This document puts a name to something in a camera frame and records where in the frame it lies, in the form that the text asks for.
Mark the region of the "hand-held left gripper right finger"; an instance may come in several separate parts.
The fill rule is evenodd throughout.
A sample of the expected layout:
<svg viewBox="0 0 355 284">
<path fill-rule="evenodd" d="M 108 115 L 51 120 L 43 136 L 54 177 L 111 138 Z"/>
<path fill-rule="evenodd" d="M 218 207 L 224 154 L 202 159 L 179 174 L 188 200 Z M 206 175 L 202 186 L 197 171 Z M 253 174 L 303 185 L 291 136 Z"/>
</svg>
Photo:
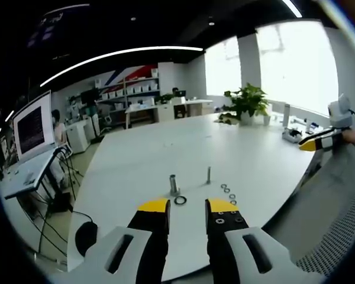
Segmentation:
<svg viewBox="0 0 355 284">
<path fill-rule="evenodd" d="M 302 282 L 288 250 L 261 228 L 250 228 L 235 205 L 208 198 L 205 209 L 214 283 Z"/>
</svg>

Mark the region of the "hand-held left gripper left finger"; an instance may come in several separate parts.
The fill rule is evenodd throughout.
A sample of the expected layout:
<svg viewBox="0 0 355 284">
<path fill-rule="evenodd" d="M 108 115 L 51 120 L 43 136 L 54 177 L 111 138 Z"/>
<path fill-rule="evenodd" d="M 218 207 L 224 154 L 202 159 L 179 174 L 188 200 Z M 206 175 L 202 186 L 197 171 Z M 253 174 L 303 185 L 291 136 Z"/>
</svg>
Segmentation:
<svg viewBox="0 0 355 284">
<path fill-rule="evenodd" d="M 127 227 L 116 227 L 87 251 L 77 283 L 161 283 L 169 211 L 167 198 L 140 205 Z"/>
</svg>

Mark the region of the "person's right hand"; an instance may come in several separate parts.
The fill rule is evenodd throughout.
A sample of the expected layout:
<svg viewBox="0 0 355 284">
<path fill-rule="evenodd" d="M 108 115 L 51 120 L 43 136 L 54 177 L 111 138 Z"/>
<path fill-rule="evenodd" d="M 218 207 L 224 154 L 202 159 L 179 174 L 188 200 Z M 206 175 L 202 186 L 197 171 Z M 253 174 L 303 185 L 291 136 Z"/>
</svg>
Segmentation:
<svg viewBox="0 0 355 284">
<path fill-rule="evenodd" d="M 342 132 L 342 136 L 345 142 L 355 146 L 355 130 L 352 128 L 345 129 Z"/>
</svg>

